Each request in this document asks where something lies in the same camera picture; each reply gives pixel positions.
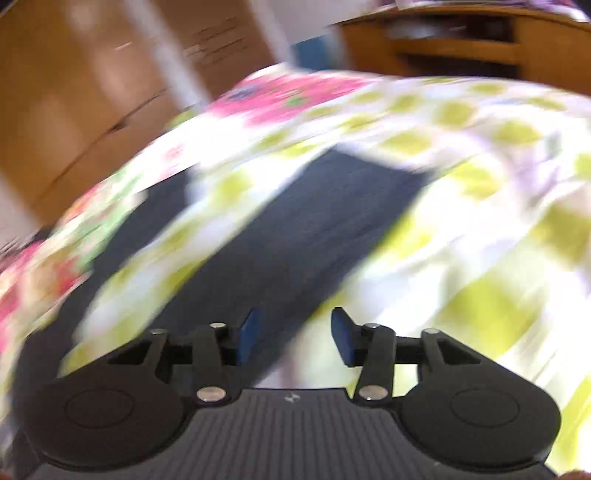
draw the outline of wooden shelf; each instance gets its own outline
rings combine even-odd
[[[397,54],[451,57],[517,65],[519,46],[489,40],[461,40],[458,38],[422,38],[419,40],[391,40]]]

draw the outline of round black pad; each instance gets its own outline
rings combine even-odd
[[[77,469],[129,465],[164,446],[183,404],[142,368],[101,365],[44,387],[27,405],[23,429],[49,461]]]
[[[452,367],[414,387],[401,421],[428,454],[467,468],[516,468],[543,461],[558,435],[552,398],[493,365]]]

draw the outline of wooden headboard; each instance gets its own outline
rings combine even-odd
[[[489,35],[479,38],[478,29],[472,29],[469,35],[460,32],[441,37],[394,38],[391,32],[396,23],[409,18],[458,25],[499,22],[505,31],[502,41],[491,40]],[[510,73],[493,75],[591,95],[591,24],[565,15],[496,5],[441,5],[392,8],[337,26],[356,70],[399,76],[434,74],[430,66],[438,63],[437,59],[448,59],[449,71],[442,74],[464,74],[454,71],[457,62],[464,60],[476,65],[476,71],[469,74],[480,74],[478,64],[488,67],[485,75],[497,71],[494,67],[498,66],[499,72]]]

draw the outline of logo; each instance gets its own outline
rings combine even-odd
[[[285,396],[285,401],[296,403],[297,401],[300,401],[300,396],[297,393],[290,392],[289,395]]]

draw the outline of floral bedsheet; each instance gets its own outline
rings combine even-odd
[[[143,332],[200,265],[331,147],[428,170],[432,181],[261,385],[355,384],[359,372],[342,365],[330,337],[336,306],[399,335],[436,327],[548,391],[563,415],[550,465],[591,469],[591,100],[532,83],[282,65],[247,78],[100,184],[33,255],[33,265],[76,259],[83,281],[147,186],[195,173],[192,205],[101,288],[62,373]],[[2,356],[7,391],[18,345],[67,294],[47,290],[42,307],[33,298],[11,313],[18,328]],[[397,367],[396,394],[414,382]]]

